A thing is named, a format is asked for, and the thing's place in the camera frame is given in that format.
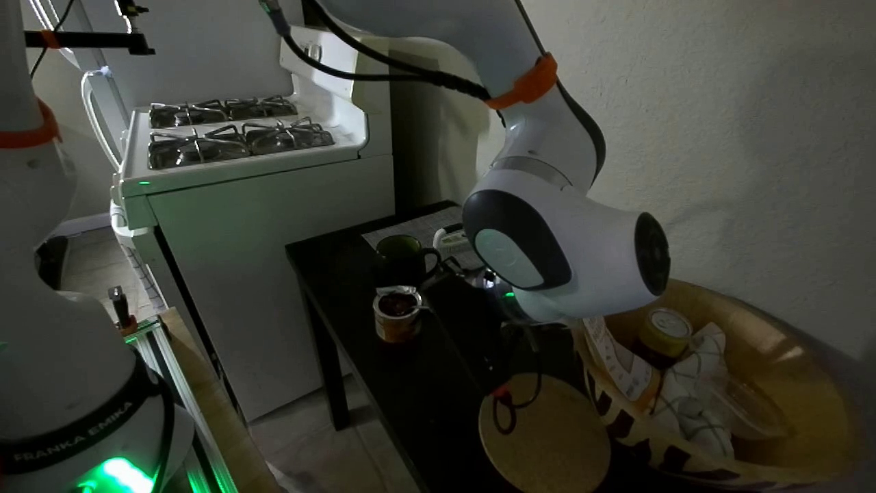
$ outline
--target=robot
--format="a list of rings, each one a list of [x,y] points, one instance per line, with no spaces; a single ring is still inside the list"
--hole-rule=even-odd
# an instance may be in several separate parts
[[[467,194],[463,226],[531,320],[620,312],[664,291],[670,260],[657,220],[585,197],[605,160],[598,126],[557,83],[518,0],[319,6],[370,34],[426,35],[470,58],[507,142]],[[275,0],[262,8],[286,35]],[[70,186],[52,112],[28,80],[19,2],[0,8],[0,64],[0,490],[84,490],[88,475],[110,465],[141,465],[141,487],[160,490],[192,423],[96,302],[52,293],[30,263]]]

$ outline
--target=black strap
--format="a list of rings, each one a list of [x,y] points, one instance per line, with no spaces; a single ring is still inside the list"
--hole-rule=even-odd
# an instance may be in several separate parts
[[[44,435],[0,441],[0,475],[37,471],[93,446],[129,423],[144,397],[155,393],[159,387],[147,379],[144,361],[134,354],[129,380],[93,415]]]

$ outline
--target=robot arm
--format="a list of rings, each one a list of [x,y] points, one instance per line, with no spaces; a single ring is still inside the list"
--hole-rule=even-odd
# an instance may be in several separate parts
[[[598,126],[549,74],[520,0],[319,0],[379,35],[426,35],[477,65],[507,126],[489,174],[463,206],[478,258],[518,291],[529,317],[553,323],[652,302],[667,282],[667,241],[648,213],[585,197],[605,160]],[[514,85],[535,85],[518,101]]]

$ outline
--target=wooden table leg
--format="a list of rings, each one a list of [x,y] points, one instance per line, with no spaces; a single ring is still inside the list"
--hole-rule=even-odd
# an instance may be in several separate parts
[[[333,431],[344,431],[349,425],[349,409],[348,409],[348,393],[344,393],[344,379],[340,369],[336,346],[333,346],[319,312],[308,302],[306,302],[306,312],[308,312],[312,341],[318,346],[323,390],[327,397],[327,417],[330,417]]]

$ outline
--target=woven basket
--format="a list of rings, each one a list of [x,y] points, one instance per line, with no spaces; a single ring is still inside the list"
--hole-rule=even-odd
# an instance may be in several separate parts
[[[583,334],[574,331],[585,393],[615,445],[629,446],[663,475],[724,490],[828,483],[853,464],[859,425],[852,419],[845,397],[771,317],[690,282],[670,282],[657,305],[683,312],[694,330],[716,323],[724,331],[734,379],[770,397],[791,432],[774,441],[734,438],[737,457],[709,456],[633,409],[593,364]],[[648,309],[614,315],[605,323],[620,346],[629,346]]]

